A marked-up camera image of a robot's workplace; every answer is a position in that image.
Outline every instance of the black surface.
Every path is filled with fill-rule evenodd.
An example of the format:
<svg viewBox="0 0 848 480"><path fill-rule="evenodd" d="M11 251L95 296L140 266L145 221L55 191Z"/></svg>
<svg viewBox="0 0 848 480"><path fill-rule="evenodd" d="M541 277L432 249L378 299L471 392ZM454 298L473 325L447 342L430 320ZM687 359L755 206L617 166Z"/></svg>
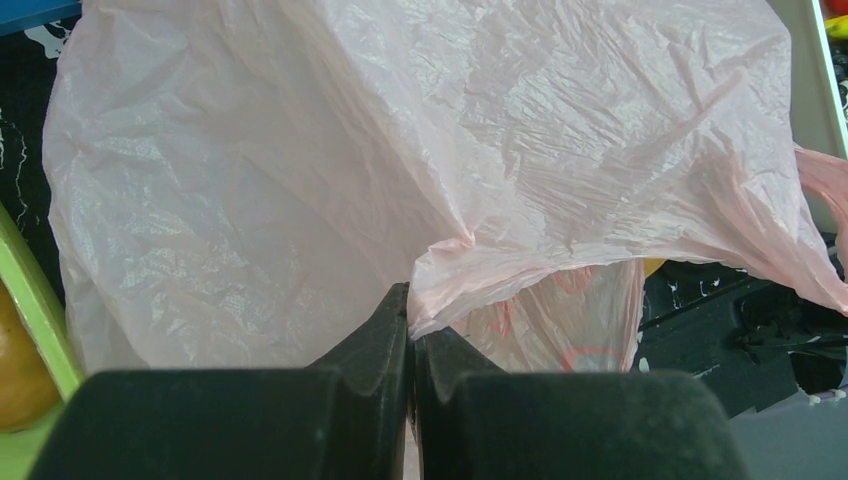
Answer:
<svg viewBox="0 0 848 480"><path fill-rule="evenodd" d="M813 385L810 370L800 369L797 361L793 368L792 349L783 345L839 336L828 332L828 325L844 329L838 313L801 300L791 289L718 264L668 262L648 278L643 309L643 336L633 369L645 359L651 370L691 373L710 387L731 417L795 394L799 382ZM743 340L748 345L740 345ZM837 363L833 368L844 365L844 347L819 350L815 353Z"/></svg>
<svg viewBox="0 0 848 480"><path fill-rule="evenodd" d="M61 25L71 29L77 19ZM64 35L64 30L50 30ZM0 36L0 202L64 303L58 250L47 221L50 188L41 167L41 132L55 78L56 59L48 59L40 43L23 32Z"/></svg>
<svg viewBox="0 0 848 480"><path fill-rule="evenodd" d="M689 375L510 375L446 329L415 343L414 379L424 480L748 478Z"/></svg>
<svg viewBox="0 0 848 480"><path fill-rule="evenodd" d="M399 479L406 291L306 369L95 375L30 478Z"/></svg>

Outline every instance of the black plastic part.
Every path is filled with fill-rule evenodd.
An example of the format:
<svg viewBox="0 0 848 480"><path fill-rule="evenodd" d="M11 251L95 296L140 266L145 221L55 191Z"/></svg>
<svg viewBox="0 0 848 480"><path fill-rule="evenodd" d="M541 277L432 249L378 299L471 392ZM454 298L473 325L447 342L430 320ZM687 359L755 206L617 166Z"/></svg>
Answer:
<svg viewBox="0 0 848 480"><path fill-rule="evenodd" d="M745 479L691 376L506 374L451 330L415 344L424 480Z"/></svg>
<svg viewBox="0 0 848 480"><path fill-rule="evenodd" d="M95 375L30 478L399 479L406 294L305 369Z"/></svg>
<svg viewBox="0 0 848 480"><path fill-rule="evenodd" d="M845 347L837 344L848 330L841 314L743 270L667 262L646 281L643 309L634 368L645 359L651 369L696 375L730 416L762 410L809 383L796 378L808 370L793 368L790 351L844 368Z"/></svg>

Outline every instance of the translucent plastic bag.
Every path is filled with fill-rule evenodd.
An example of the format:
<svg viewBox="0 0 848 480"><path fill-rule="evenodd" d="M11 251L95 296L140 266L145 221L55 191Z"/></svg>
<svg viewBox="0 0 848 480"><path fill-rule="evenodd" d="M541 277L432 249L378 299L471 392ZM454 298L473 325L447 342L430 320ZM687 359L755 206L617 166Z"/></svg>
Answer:
<svg viewBox="0 0 848 480"><path fill-rule="evenodd" d="M88 371L303 365L410 278L415 337L626 369L641 258L848 308L763 0L83 6L44 158Z"/></svg>

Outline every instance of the white paint splatter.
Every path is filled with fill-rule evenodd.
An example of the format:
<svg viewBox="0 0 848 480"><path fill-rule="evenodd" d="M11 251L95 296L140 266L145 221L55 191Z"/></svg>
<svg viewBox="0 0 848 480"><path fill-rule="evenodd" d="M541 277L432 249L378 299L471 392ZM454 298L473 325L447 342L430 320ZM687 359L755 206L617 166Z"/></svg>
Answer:
<svg viewBox="0 0 848 480"><path fill-rule="evenodd" d="M18 130L18 127L15 127L14 124L12 124L12 126L15 128L15 130L18 132L18 135L20 135L21 137L21 163L18 164L18 174L15 175L15 187L18 189L18 201L21 202L21 207L23 208L21 209L21 213L19 213L18 217L15 219L15 225L18 226L18 230L20 230L21 233L24 233L26 224L21 222L21 219L23 218L24 214L29 210L29 205L27 205L27 203L24 201L24 194L21 191L21 172L23 171L24 164L27 161L26 142L24 142L24 136Z"/></svg>
<svg viewBox="0 0 848 480"><path fill-rule="evenodd" d="M695 378L701 378L701 377L703 377L704 375L709 375L710 373L712 373L712 371L713 371L713 370L715 370L716 368L718 368L718 367L720 367L720 366L721 366L721 364L720 364L720 363L717 363L717 364L713 365L712 367L710 367L710 368L708 368L708 369L704 370L703 372L698 372L698 373L696 373L696 374L694 375L694 377L695 377Z"/></svg>
<svg viewBox="0 0 848 480"><path fill-rule="evenodd" d="M45 57L59 58L59 55L62 53L62 48L65 46L65 42L67 42L68 37L71 36L71 31L63 27L59 22L53 22L50 25L62 29L64 36L62 38L56 38L44 25L24 30L24 35L26 35L30 40L40 43L41 46L44 47Z"/></svg>
<svg viewBox="0 0 848 480"><path fill-rule="evenodd" d="M671 289L671 305L674 309L680 308L680 299L677 297L677 289L679 288L677 282L674 282L674 285L671 283L668 284L668 288Z"/></svg>
<svg viewBox="0 0 848 480"><path fill-rule="evenodd" d="M646 312L644 315L642 315L642 318L647 318L648 320L650 320L651 319L651 298L648 297L648 293L645 292L645 291L642 292L642 304L644 305L644 308L643 308L642 311Z"/></svg>
<svg viewBox="0 0 848 480"><path fill-rule="evenodd" d="M23 191L21 191L21 171L23 170L24 163L26 163L27 161L27 147L26 142L24 141L24 134L21 133L21 131L18 129L18 126L15 125L13 122L4 120L2 112L3 111L0 110L0 121L2 121L2 124L8 126L14 132L14 134L17 135L17 137L21 140L21 163L18 164L18 173L17 175L15 175L15 187L17 188L18 201L21 203L22 210L21 213L18 214L17 218L15 218L15 225L17 225L18 230L23 233L24 229L26 228L26 224L22 223L21 219L23 218L24 214L29 210L29 205L27 205L27 203L24 201ZM5 138L3 137L3 129L0 128L0 170L3 170L5 168L6 145Z"/></svg>

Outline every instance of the wrinkled plastic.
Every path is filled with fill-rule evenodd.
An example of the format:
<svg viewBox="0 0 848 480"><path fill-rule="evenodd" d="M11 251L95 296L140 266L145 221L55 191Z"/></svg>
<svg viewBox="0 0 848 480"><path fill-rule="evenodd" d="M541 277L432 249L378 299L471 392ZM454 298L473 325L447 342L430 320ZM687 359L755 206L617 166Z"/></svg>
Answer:
<svg viewBox="0 0 848 480"><path fill-rule="evenodd" d="M416 338L460 322L509 368L626 369L641 258L848 311L763 0L84 10L44 158L88 371L303 365L410 278Z"/></svg>

